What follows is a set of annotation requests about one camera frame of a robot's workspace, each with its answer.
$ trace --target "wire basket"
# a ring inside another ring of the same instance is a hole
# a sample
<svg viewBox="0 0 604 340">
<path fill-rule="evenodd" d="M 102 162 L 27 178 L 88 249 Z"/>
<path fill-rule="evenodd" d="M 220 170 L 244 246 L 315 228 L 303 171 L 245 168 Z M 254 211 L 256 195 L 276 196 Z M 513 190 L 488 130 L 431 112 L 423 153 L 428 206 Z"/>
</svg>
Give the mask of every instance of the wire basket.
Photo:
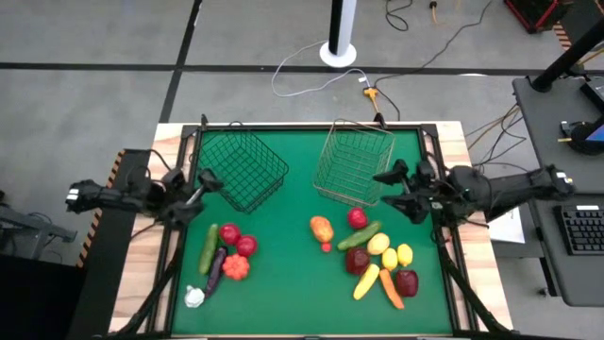
<svg viewBox="0 0 604 340">
<path fill-rule="evenodd" d="M 351 206 L 375 206 L 381 183 L 373 175 L 388 170 L 394 140 L 391 132 L 336 119 L 319 158 L 314 187 L 322 196 Z"/>
<path fill-rule="evenodd" d="M 238 212 L 251 213 L 283 184 L 289 166 L 246 128 L 218 132 L 204 141 L 202 168 L 210 168 L 225 187 L 222 197 Z"/>
</svg>

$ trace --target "wooden table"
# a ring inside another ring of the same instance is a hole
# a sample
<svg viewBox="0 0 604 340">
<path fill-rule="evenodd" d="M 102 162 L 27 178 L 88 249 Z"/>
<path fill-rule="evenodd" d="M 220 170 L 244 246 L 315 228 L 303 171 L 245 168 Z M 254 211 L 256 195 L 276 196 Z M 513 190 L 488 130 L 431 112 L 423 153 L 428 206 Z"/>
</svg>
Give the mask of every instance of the wooden table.
<svg viewBox="0 0 604 340">
<path fill-rule="evenodd" d="M 447 167 L 450 168 L 455 165 L 471 164 L 460 122 L 426 123 L 437 125 L 443 158 Z M 418 123 L 409 122 L 408 124 L 416 125 Z M 176 165 L 180 133 L 184 125 L 194 124 L 159 124 L 156 130 L 153 148 L 158 150 L 170 166 Z M 191 146 L 188 150 L 188 154 L 192 151 L 192 148 L 193 147 Z M 186 157 L 183 168 L 185 173 L 188 173 L 189 170 L 188 159 L 189 158 Z M 166 169 L 155 154 L 151 154 L 149 169 L 151 170 L 151 177 L 153 179 L 161 178 L 166 172 Z M 476 213 L 471 219 L 484 222 L 484 215 L 482 213 Z M 132 232 L 134 233 L 151 223 L 152 220 L 149 217 L 140 215 L 135 221 Z M 472 288 L 495 318 L 502 325 L 511 329 L 512 320 L 501 285 L 501 278 L 499 278 L 499 271 L 497 269 L 489 231 L 484 227 L 471 224 L 460 226 L 459 231 L 463 256 Z M 147 294 L 151 291 L 157 267 L 159 244 L 162 233 L 162 226 L 157 226 L 142 233 L 130 243 L 109 329 L 111 332 L 117 331 L 125 325 L 129 318 L 141 306 Z M 455 283 L 454 286 L 461 326 L 467 329 L 468 321 L 463 298 Z M 168 288 L 164 291 L 164 296 L 160 301 L 158 323 L 156 325 L 158 330 L 161 330 L 163 327 L 162 323 L 165 317 L 167 292 Z"/>
</svg>

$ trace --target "white round base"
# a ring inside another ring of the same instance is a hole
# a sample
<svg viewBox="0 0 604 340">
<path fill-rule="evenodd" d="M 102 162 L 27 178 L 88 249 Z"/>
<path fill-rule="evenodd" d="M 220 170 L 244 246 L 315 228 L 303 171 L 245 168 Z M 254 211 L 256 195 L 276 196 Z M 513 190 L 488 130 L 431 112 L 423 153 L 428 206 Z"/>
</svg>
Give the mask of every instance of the white round base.
<svg viewBox="0 0 604 340">
<path fill-rule="evenodd" d="M 321 60 L 324 63 L 331 67 L 346 67 L 355 62 L 355 59 L 357 58 L 357 49 L 350 44 L 348 45 L 346 52 L 338 57 L 329 51 L 329 42 L 326 42 L 321 46 L 319 56 L 321 56 Z"/>
</svg>

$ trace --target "white cable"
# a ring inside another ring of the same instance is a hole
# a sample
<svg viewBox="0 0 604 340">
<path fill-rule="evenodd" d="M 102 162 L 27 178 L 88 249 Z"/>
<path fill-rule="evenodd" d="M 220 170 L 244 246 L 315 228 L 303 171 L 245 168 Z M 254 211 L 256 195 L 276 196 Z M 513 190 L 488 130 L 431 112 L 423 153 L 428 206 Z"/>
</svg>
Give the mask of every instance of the white cable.
<svg viewBox="0 0 604 340">
<path fill-rule="evenodd" d="M 279 70 L 281 69 L 281 66 L 283 66 L 283 64 L 285 64 L 285 62 L 287 62 L 287 60 L 289 60 L 289 59 L 297 56 L 300 52 L 302 52 L 304 50 L 307 50 L 307 49 L 309 49 L 311 47 L 314 47 L 316 45 L 319 45 L 319 44 L 322 44 L 322 43 L 326 43 L 326 42 L 327 41 L 315 42 L 315 43 L 312 43 L 312 44 L 310 44 L 308 46 L 302 47 L 297 52 L 295 52 L 294 54 L 292 54 L 289 57 L 287 57 L 286 59 L 284 59 L 279 64 L 279 66 L 277 67 L 277 69 L 275 70 L 275 73 L 273 74 L 273 78 L 271 79 L 271 87 L 273 88 L 273 94 L 275 94 L 276 96 L 279 96 L 279 97 L 291 97 L 291 96 L 295 96 L 295 95 L 307 94 L 307 93 L 315 92 L 315 91 L 321 91 L 321 90 L 325 89 L 325 87 L 327 87 L 332 82 L 337 81 L 337 80 L 343 78 L 344 76 L 346 76 L 347 74 L 349 74 L 349 73 L 351 73 L 353 71 L 361 73 L 365 77 L 365 83 L 367 84 L 367 87 L 371 87 L 371 83 L 369 82 L 369 78 L 367 77 L 367 75 L 361 69 L 354 68 L 354 69 L 349 69 L 348 71 L 344 72 L 343 74 L 341 74 L 339 76 L 334 77 L 333 79 L 330 79 L 327 83 L 325 83 L 323 86 L 318 87 L 318 88 L 307 89 L 307 90 L 296 92 L 296 93 L 286 93 L 286 94 L 277 93 L 277 90 L 275 90 L 275 78 L 277 78 L 277 75 L 279 73 Z"/>
</svg>

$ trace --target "black wire basket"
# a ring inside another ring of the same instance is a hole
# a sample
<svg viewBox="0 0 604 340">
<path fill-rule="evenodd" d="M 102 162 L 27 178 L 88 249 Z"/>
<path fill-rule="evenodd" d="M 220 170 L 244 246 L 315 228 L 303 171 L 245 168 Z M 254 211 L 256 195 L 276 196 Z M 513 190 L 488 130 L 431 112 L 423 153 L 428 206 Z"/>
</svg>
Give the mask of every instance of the black wire basket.
<svg viewBox="0 0 604 340">
<path fill-rule="evenodd" d="M 212 132 L 201 149 L 201 168 L 210 168 L 225 187 L 222 197 L 238 212 L 251 213 L 283 185 L 290 170 L 247 128 Z"/>
</svg>

